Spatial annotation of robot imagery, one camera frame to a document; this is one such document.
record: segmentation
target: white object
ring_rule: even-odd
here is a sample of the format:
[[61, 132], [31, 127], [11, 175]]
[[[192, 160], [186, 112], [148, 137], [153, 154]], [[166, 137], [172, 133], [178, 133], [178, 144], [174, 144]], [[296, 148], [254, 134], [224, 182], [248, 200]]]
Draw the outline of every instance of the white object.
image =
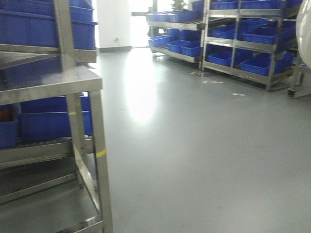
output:
[[311, 0], [303, 0], [296, 27], [300, 56], [304, 63], [311, 67]]

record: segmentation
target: baseboard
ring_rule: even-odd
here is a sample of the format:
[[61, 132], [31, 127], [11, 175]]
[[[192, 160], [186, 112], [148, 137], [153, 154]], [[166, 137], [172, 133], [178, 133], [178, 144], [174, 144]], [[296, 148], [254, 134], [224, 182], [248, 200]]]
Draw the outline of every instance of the baseboard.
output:
[[103, 52], [119, 52], [119, 51], [130, 51], [132, 46], [123, 46], [123, 47], [111, 47], [111, 48], [97, 48], [97, 51], [100, 53]]

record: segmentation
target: white wall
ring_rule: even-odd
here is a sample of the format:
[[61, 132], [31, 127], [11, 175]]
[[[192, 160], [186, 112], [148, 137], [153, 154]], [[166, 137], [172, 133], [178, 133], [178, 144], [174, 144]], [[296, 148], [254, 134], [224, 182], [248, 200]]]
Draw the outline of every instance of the white wall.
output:
[[131, 46], [130, 0], [96, 0], [98, 48]]

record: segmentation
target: shelf leg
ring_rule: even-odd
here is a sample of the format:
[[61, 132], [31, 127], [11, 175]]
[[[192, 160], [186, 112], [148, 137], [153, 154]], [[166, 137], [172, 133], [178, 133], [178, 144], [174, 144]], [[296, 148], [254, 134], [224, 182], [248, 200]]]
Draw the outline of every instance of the shelf leg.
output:
[[95, 169], [104, 233], [113, 233], [101, 91], [90, 91], [89, 96], [92, 109]]

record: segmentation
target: metal shelf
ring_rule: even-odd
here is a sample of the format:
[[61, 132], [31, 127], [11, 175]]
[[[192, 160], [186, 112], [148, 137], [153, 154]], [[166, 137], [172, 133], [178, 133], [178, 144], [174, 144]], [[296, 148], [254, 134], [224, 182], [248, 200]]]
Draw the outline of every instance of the metal shelf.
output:
[[198, 57], [190, 57], [190, 56], [186, 56], [180, 53], [176, 53], [176, 52], [171, 52], [169, 51], [169, 48], [167, 46], [164, 47], [152, 47], [152, 46], [148, 46], [148, 48], [151, 49], [151, 51], [153, 52], [160, 52], [166, 55], [169, 55], [170, 57], [174, 57], [186, 62], [191, 62], [191, 63], [197, 63], [200, 60], [200, 56]]
[[285, 79], [289, 76], [291, 76], [293, 74], [293, 70], [286, 70], [282, 73], [279, 73], [277, 75], [274, 75], [272, 77], [272, 82], [270, 82], [270, 79], [268, 76], [264, 76], [264, 75], [260, 75], [260, 74], [256, 74], [256, 73], [252, 73], [252, 72], [247, 72], [241, 69], [237, 69], [237, 68], [230, 68], [230, 67], [226, 67], [223, 65], [219, 65], [219, 64], [215, 64], [212, 62], [203, 62], [203, 68], [209, 68], [209, 69], [213, 69], [222, 73], [226, 73], [226, 74], [231, 74], [233, 76], [237, 76], [240, 78], [244, 78], [247, 80], [251, 80], [251, 81], [255, 81], [258, 83], [262, 83], [265, 85], [268, 84], [276, 84], [277, 82], [279, 82], [282, 79]]
[[0, 82], [0, 105], [37, 100], [54, 96], [63, 96], [102, 88], [102, 78], [87, 69], [77, 66], [70, 70], [62, 70], [61, 62], [74, 63], [67, 54], [47, 58], [48, 62], [61, 71], [46, 74], [40, 63], [33, 62], [33, 69], [38, 74], [21, 74], [21, 77]]
[[223, 39], [223, 38], [217, 38], [217, 37], [211, 37], [211, 36], [206, 37], [206, 43], [225, 46], [225, 47], [233, 47], [235, 45], [235, 47], [239, 49], [254, 50], [258, 52], [274, 52], [275, 50], [277, 50], [277, 52], [282, 52], [295, 46], [297, 44], [297, 40], [296, 39], [290, 40], [282, 45], [279, 45], [277, 49], [275, 49], [275, 45], [271, 45], [271, 44]]
[[[93, 140], [85, 140], [87, 153], [93, 153]], [[50, 143], [33, 143], [27, 147], [0, 150], [0, 168], [63, 159], [73, 156], [71, 140], [56, 139]]]
[[[27, 45], [0, 44], [0, 51], [29, 52], [29, 53], [59, 53], [59, 48]], [[96, 50], [75, 50], [75, 58], [81, 63], [96, 63]]]
[[204, 28], [204, 23], [202, 20], [185, 23], [169, 23], [169, 22], [155, 22], [155, 21], [147, 21], [147, 22], [149, 26], [159, 28], [177, 28], [181, 30], [191, 30], [191, 31], [200, 31]]
[[[284, 18], [290, 18], [297, 15], [300, 5], [293, 8], [287, 8], [284, 10]], [[207, 15], [209, 17], [247, 17], [247, 18], [276, 18], [283, 14], [282, 9], [231, 9], [231, 10], [208, 10]]]

